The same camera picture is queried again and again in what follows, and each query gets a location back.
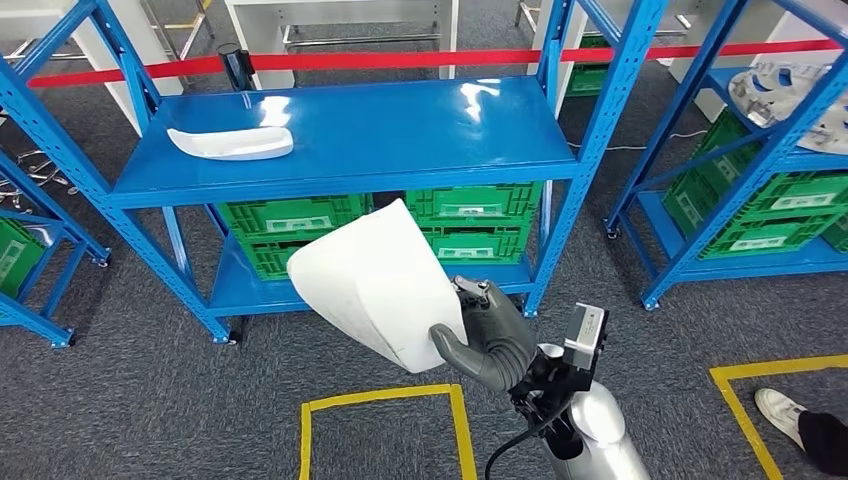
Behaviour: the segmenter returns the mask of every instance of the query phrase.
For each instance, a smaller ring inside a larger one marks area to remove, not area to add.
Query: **black pant leg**
[[[807,455],[821,471],[848,477],[848,427],[829,413],[803,412],[798,429]]]

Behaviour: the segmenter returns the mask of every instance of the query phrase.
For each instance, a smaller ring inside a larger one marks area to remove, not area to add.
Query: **blue metal shelf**
[[[0,216],[20,221],[24,228],[46,247],[38,263],[32,267],[21,284],[18,295],[13,298],[0,294],[0,326],[26,328],[49,340],[54,348],[68,347],[73,343],[73,329],[56,325],[51,321],[51,317],[85,255],[88,254],[93,262],[105,265],[110,250],[97,243],[2,151],[0,151],[0,176],[20,190],[21,195],[44,215],[28,215],[0,209]],[[27,299],[33,287],[41,279],[47,264],[64,241],[73,245],[74,250],[58,278],[53,281],[43,306],[36,313],[27,306],[27,303],[31,303],[27,302]]]
[[[293,132],[290,154],[208,160],[186,155],[166,133],[269,125]],[[140,208],[524,182],[571,178],[577,167],[530,76],[181,95],[163,98],[110,202]]]
[[[78,0],[27,59],[31,75],[86,18],[121,66],[143,132],[114,185],[100,174],[39,99],[0,62],[0,105],[197,316],[215,343],[228,343],[226,316],[303,310],[290,282],[259,282],[226,238],[210,295],[197,288],[175,206],[238,200],[546,181],[538,261],[456,266],[449,274],[488,278],[526,293],[535,316],[589,185],[609,144],[666,0],[634,0],[623,28],[597,0],[579,0],[601,19],[615,49],[579,151],[572,152],[553,112],[562,40],[576,0],[554,2],[534,76],[161,97],[107,0]],[[294,150],[279,158],[219,162],[187,156],[167,128],[190,133],[285,125]],[[552,180],[568,180],[553,204]],[[161,207],[174,255],[164,252],[136,209]]]
[[[525,259],[516,265],[451,265],[449,276],[487,278],[507,294],[529,292],[532,269]],[[209,309],[218,316],[259,315],[308,310],[290,280],[263,281],[244,256],[233,236],[224,241],[218,274],[209,298]]]
[[[636,201],[645,212],[666,258],[674,258],[685,245],[674,220],[662,204],[665,192],[640,192]],[[714,259],[696,259],[681,272],[684,281],[765,277],[791,273],[820,273],[848,270],[848,255],[837,252],[817,238],[797,252],[772,253]]]
[[[723,101],[727,104],[727,109],[730,110],[736,118],[738,118],[749,130],[756,132],[761,130],[759,126],[742,113],[727,90],[730,85],[730,80],[743,71],[748,70],[747,67],[730,67],[730,68],[711,68],[704,77],[704,88],[712,89]],[[783,159],[778,159],[775,168],[786,172],[800,172],[805,170],[837,170],[840,168],[848,168],[848,157],[845,155],[836,155],[833,153],[821,153],[808,150],[803,147],[796,146],[790,155]]]
[[[826,35],[835,36],[843,46],[848,45],[841,29],[830,24],[827,19],[819,17],[805,5],[795,0],[775,1]],[[727,40],[746,4],[745,0],[725,1],[703,45],[693,59],[686,77],[675,92],[671,107],[666,111],[648,142],[624,191],[604,220],[607,233],[611,237],[618,235],[619,226],[631,237],[645,269],[651,276],[650,284],[641,295],[642,303],[648,310],[656,308],[659,305],[660,296],[671,286],[681,282],[848,270],[848,255],[835,251],[822,239],[813,240],[797,252],[706,260],[698,258],[698,255],[727,225],[739,208],[745,205],[750,196],[775,173],[848,168],[848,156],[813,152],[798,147],[801,136],[839,98],[845,85],[848,84],[848,53],[843,51],[831,70],[818,80],[789,118],[767,130],[750,122],[736,108],[728,94],[727,87],[730,80],[745,69],[711,68],[722,44]],[[731,142],[712,152],[700,155],[681,167],[649,179],[650,169],[664,142],[674,131],[676,122],[688,103],[704,88],[715,91],[727,104],[727,108],[753,133],[745,139]],[[754,139],[762,144],[759,153],[736,179],[729,191],[724,193],[697,231],[683,238],[662,204],[663,192],[650,189],[671,180],[674,175],[724,155],[746,141]],[[665,256],[665,265],[661,269],[654,265],[648,248],[628,217],[630,209],[635,205],[644,210],[653,235]]]

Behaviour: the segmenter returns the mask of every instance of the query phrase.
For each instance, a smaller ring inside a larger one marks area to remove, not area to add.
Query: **green crate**
[[[814,215],[732,224],[719,232],[698,258],[795,252],[838,218],[837,215]]]
[[[663,197],[665,207],[684,237],[697,230],[719,198],[706,177],[689,170],[679,175]]]
[[[511,226],[533,222],[543,182],[448,187],[406,192],[406,208],[422,226]]]
[[[698,157],[747,134],[732,113],[723,112],[692,155]],[[722,194],[759,152],[759,143],[745,145],[679,175],[663,204],[684,235],[691,234],[712,211]],[[774,175],[729,224],[848,212],[848,171],[799,172]]]
[[[841,217],[822,233],[837,252],[848,253],[848,215]]]
[[[421,227],[443,264],[518,263],[530,226]]]
[[[286,263],[309,241],[242,243],[241,247],[256,275],[262,280],[284,280],[289,278]]]
[[[218,205],[240,242],[314,240],[369,213],[371,194],[235,202]]]
[[[586,35],[580,40],[581,48],[609,47],[609,43],[600,35]],[[604,79],[609,71],[609,63],[575,63],[571,79],[565,89],[567,97],[589,97],[599,95]]]
[[[0,291],[17,297],[44,246],[17,220],[0,217]]]

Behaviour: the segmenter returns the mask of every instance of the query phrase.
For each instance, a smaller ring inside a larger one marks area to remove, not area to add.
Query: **black stanchion post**
[[[251,75],[256,73],[250,64],[250,54],[235,43],[225,43],[218,47],[218,55],[224,62],[224,72],[230,80],[233,90],[256,90]]]

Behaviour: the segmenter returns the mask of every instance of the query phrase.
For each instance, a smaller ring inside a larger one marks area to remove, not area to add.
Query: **cable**
[[[697,132],[692,132],[692,133],[672,133],[671,135],[669,135],[668,138],[692,138],[692,137],[696,137],[698,135],[703,135],[707,132],[708,132],[708,130],[698,130]],[[568,142],[568,145],[571,146],[571,147],[574,147],[574,148],[580,148],[582,146],[579,143],[571,143],[571,142]],[[617,147],[608,147],[607,151],[645,150],[646,148],[648,148],[648,147],[635,147],[635,146],[631,146],[631,145],[619,145]]]
[[[484,477],[485,480],[490,480],[489,474],[492,472],[492,465],[495,464],[495,460],[497,460],[498,457],[503,455],[503,453],[509,450],[510,448],[523,442],[524,440],[527,440],[528,438],[537,435],[544,428],[553,423],[554,420],[559,418],[559,416],[562,415],[563,412],[565,412],[565,409],[568,408],[568,405],[570,404],[571,398],[569,397],[566,399],[566,401],[562,402],[562,405],[559,407],[559,409],[557,409],[556,412],[554,412],[551,416],[547,417],[542,423],[534,427],[528,428],[524,433],[513,437],[510,441],[504,443],[497,450],[495,450],[495,453],[493,453],[492,456],[489,457],[489,461],[486,462],[486,474]]]

